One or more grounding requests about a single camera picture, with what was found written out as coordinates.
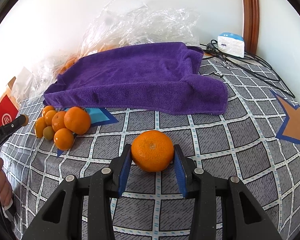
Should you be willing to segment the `person's left hand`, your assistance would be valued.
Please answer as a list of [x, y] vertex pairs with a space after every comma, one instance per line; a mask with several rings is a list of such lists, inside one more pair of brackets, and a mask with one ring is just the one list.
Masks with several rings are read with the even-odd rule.
[[8, 206], [12, 199], [12, 186], [3, 171], [3, 160], [0, 158], [0, 201], [2, 206]]

